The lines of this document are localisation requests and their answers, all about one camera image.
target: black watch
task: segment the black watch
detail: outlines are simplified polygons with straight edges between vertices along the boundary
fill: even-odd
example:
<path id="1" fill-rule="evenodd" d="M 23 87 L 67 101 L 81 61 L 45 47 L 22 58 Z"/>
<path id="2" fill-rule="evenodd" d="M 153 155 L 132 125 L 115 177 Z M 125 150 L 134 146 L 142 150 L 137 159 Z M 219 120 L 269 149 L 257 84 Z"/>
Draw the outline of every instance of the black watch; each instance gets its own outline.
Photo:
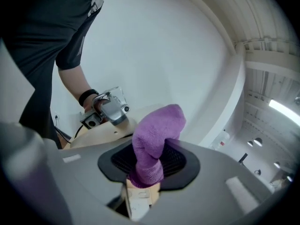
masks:
<path id="1" fill-rule="evenodd" d="M 97 95 L 99 95 L 99 93 L 98 93 L 96 90 L 90 89 L 90 90 L 85 91 L 85 92 L 79 97 L 78 102 L 79 102 L 79 104 L 80 104 L 81 107 L 83 107 L 83 103 L 84 103 L 85 99 L 86 99 L 89 95 L 92 95 L 92 94 L 97 94 Z"/>

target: light fixture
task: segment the light fixture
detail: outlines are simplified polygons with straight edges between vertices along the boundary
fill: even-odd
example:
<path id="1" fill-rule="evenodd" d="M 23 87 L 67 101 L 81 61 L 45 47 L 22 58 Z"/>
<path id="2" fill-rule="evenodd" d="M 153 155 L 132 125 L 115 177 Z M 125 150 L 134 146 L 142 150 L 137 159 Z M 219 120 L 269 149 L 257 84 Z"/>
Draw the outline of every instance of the light fixture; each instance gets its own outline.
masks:
<path id="1" fill-rule="evenodd" d="M 293 175 L 288 175 L 287 177 L 286 177 L 290 182 L 292 182 L 293 181 Z"/>
<path id="2" fill-rule="evenodd" d="M 262 171 L 260 169 L 258 169 L 256 171 L 254 171 L 254 173 L 260 176 L 262 174 Z"/>
<path id="3" fill-rule="evenodd" d="M 280 163 L 279 162 L 275 162 L 274 165 L 275 165 L 276 168 L 280 169 Z"/>
<path id="4" fill-rule="evenodd" d="M 256 139 L 254 139 L 254 142 L 260 147 L 263 146 L 263 141 L 260 137 L 257 137 Z"/>
<path id="5" fill-rule="evenodd" d="M 270 101 L 269 106 L 276 109 L 278 112 L 282 113 L 284 116 L 288 117 L 298 126 L 300 126 L 300 116 L 291 109 L 287 108 L 286 106 L 283 106 L 282 104 L 276 102 L 273 99 Z"/>
<path id="6" fill-rule="evenodd" d="M 295 104 L 300 105 L 300 97 L 296 97 L 294 100 Z"/>

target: purple towel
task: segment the purple towel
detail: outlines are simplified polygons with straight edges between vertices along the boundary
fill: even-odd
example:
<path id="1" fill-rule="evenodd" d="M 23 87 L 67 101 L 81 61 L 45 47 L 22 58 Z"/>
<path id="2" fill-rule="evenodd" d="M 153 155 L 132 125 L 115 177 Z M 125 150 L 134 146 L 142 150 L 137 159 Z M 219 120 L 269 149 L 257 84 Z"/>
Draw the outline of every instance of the purple towel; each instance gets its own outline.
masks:
<path id="1" fill-rule="evenodd" d="M 179 105 L 168 105 L 148 114 L 139 123 L 132 137 L 137 163 L 129 180 L 138 188 L 148 188 L 164 179 L 160 156 L 165 139 L 178 139 L 186 124 Z"/>

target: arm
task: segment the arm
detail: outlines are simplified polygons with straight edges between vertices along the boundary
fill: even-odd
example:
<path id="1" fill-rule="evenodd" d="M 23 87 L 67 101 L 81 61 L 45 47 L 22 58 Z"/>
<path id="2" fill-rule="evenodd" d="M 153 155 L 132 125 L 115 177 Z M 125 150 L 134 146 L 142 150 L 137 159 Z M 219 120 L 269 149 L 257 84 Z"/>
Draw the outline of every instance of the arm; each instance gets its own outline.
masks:
<path id="1" fill-rule="evenodd" d="M 62 83 L 77 101 L 85 91 L 91 89 L 91 87 L 85 79 L 81 66 L 77 66 L 75 68 L 67 70 L 59 69 L 59 75 Z M 92 94 L 85 99 L 83 103 L 83 108 L 85 112 L 87 112 L 91 108 L 91 103 L 95 96 L 97 95 Z"/>

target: white wall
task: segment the white wall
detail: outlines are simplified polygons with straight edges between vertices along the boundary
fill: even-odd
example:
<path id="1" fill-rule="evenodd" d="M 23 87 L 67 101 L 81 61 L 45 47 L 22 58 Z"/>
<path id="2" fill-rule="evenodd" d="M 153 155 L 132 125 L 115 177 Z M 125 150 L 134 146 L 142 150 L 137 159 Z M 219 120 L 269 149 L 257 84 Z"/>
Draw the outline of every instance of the white wall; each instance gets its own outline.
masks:
<path id="1" fill-rule="evenodd" d="M 121 86 L 132 109 L 178 103 L 189 123 L 214 93 L 228 58 L 217 29 L 188 0 L 105 0 L 81 65 L 99 92 Z M 52 86 L 51 110 L 60 128 L 74 134 L 81 108 L 57 69 Z"/>
<path id="2" fill-rule="evenodd" d="M 240 131 L 242 127 L 244 118 L 244 102 L 244 93 L 242 92 L 230 119 L 223 128 L 229 134 L 230 138 L 234 138 L 234 136 Z"/>
<path id="3" fill-rule="evenodd" d="M 254 144 L 253 147 L 250 147 L 247 142 L 253 140 L 257 136 L 262 138 L 262 147 L 259 147 L 256 144 Z M 253 173 L 255 170 L 260 169 L 262 171 L 261 177 L 267 182 L 270 182 L 278 172 L 278 169 L 273 165 L 275 161 L 269 153 L 270 145 L 272 145 L 272 141 L 267 137 L 253 134 L 242 127 L 234 139 L 225 144 L 218 151 L 229 155 L 236 161 L 239 161 L 242 156 L 247 153 L 248 156 L 243 162 L 244 165 Z"/>
<path id="4" fill-rule="evenodd" d="M 237 44 L 233 55 L 214 91 L 203 107 L 199 107 L 193 120 L 188 124 L 183 140 L 209 147 L 229 121 L 243 91 L 245 83 L 245 47 Z"/>

